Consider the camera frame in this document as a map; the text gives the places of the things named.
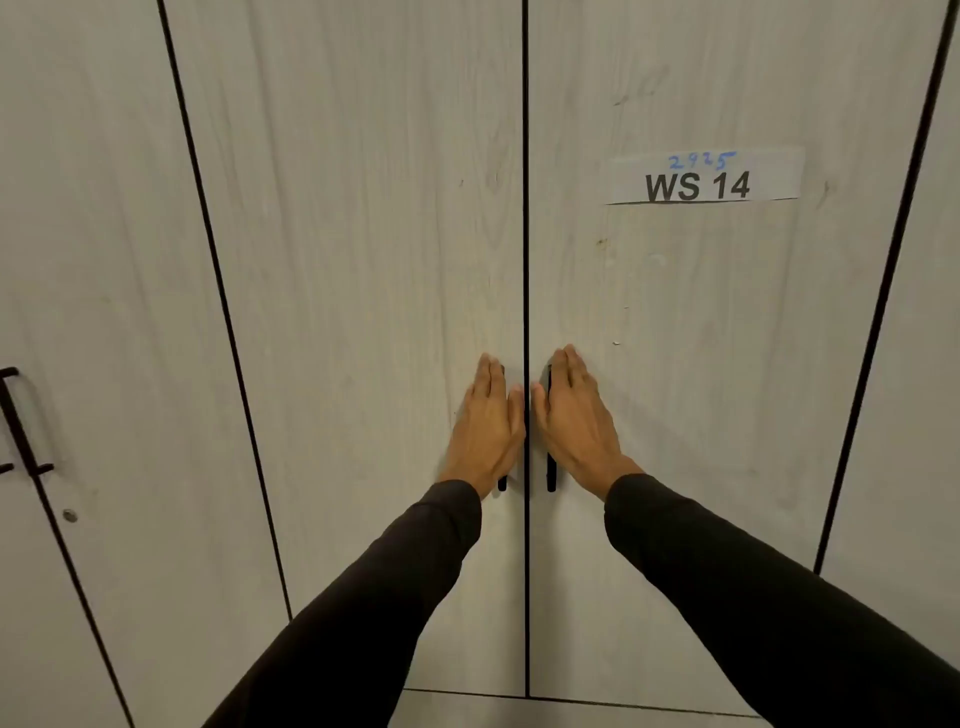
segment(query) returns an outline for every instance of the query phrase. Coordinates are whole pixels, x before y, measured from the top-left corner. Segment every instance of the handwritten blue number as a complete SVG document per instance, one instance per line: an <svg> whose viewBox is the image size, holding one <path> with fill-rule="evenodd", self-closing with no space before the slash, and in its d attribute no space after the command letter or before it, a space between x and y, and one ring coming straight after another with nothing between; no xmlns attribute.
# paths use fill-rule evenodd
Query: handwritten blue number
<svg viewBox="0 0 960 728"><path fill-rule="evenodd" d="M727 166L727 157L736 157L736 152L723 152L723 153L717 158L717 171L718 171L718 172L719 172L721 169L723 169L724 167Z"/></svg>

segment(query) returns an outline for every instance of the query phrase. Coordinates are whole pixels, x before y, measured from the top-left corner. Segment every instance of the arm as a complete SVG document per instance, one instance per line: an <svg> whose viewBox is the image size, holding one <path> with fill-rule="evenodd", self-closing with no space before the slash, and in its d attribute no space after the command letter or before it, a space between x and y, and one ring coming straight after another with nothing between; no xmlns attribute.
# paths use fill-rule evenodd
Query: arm
<svg viewBox="0 0 960 728"><path fill-rule="evenodd" d="M572 347L534 385L547 446L606 502L611 544L670 599L744 699L774 725L841 716L956 724L960 673L773 548L661 485L620 452L610 413Z"/></svg>
<svg viewBox="0 0 960 728"><path fill-rule="evenodd" d="M461 407L441 482L288 624L206 728L386 725L414 649L480 536L480 501L516 462L522 390L484 354Z"/></svg>

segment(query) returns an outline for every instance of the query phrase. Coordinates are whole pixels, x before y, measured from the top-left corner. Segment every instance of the right hand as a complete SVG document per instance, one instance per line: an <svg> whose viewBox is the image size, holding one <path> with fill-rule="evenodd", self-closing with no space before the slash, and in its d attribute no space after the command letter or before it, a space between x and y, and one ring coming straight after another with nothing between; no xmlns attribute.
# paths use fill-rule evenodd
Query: right hand
<svg viewBox="0 0 960 728"><path fill-rule="evenodd" d="M533 383L534 412L547 449L578 483L606 501L617 478L643 470L620 452L613 417L573 345L557 349L550 363L549 395Z"/></svg>

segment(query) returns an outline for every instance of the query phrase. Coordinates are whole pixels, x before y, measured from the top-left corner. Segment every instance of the paper label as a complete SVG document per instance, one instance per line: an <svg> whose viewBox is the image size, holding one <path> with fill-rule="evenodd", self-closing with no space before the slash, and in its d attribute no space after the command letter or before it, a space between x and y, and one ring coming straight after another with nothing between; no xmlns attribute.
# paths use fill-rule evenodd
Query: paper label
<svg viewBox="0 0 960 728"><path fill-rule="evenodd" d="M612 159L607 204L797 198L805 159L802 147L656 152Z"/></svg>

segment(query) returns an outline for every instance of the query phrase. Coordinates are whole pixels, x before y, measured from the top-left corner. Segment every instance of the black long-sleeve shirt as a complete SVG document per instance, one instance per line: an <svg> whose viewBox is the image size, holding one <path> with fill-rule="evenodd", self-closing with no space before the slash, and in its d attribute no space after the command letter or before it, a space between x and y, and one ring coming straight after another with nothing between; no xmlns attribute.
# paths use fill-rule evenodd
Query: black long-sleeve shirt
<svg viewBox="0 0 960 728"><path fill-rule="evenodd" d="M311 716L386 725L480 521L467 483L430 488L280 633L206 727ZM696 501L650 475L625 475L608 494L605 524L613 547L775 726L960 725L960 672Z"/></svg>

